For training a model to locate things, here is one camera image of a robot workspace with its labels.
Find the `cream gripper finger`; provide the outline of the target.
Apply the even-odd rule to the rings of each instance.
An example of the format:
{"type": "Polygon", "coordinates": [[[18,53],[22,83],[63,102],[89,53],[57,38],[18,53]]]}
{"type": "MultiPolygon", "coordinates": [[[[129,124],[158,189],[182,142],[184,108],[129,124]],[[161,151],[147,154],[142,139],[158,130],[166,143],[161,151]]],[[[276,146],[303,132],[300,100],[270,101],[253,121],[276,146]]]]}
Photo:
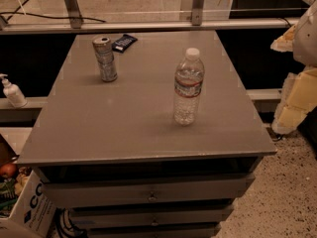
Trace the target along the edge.
{"type": "Polygon", "coordinates": [[[294,131],[317,106],[317,68],[306,66],[298,74],[290,73],[285,79],[281,99],[271,124],[276,134],[294,131]]]}
{"type": "Polygon", "coordinates": [[[291,26],[282,36],[272,42],[270,48],[281,53],[292,52],[295,29],[295,25],[291,26]]]}

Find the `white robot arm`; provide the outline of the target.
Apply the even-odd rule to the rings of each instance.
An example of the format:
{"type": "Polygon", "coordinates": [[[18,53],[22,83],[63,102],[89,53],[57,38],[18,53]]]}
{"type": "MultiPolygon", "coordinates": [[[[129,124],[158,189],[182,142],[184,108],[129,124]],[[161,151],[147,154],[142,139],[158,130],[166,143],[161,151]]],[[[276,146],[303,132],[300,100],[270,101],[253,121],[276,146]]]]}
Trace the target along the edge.
{"type": "Polygon", "coordinates": [[[285,79],[271,124],[274,133],[289,134],[317,106],[317,1],[270,48],[292,52],[293,58],[305,65],[301,72],[290,73],[285,79]]]}

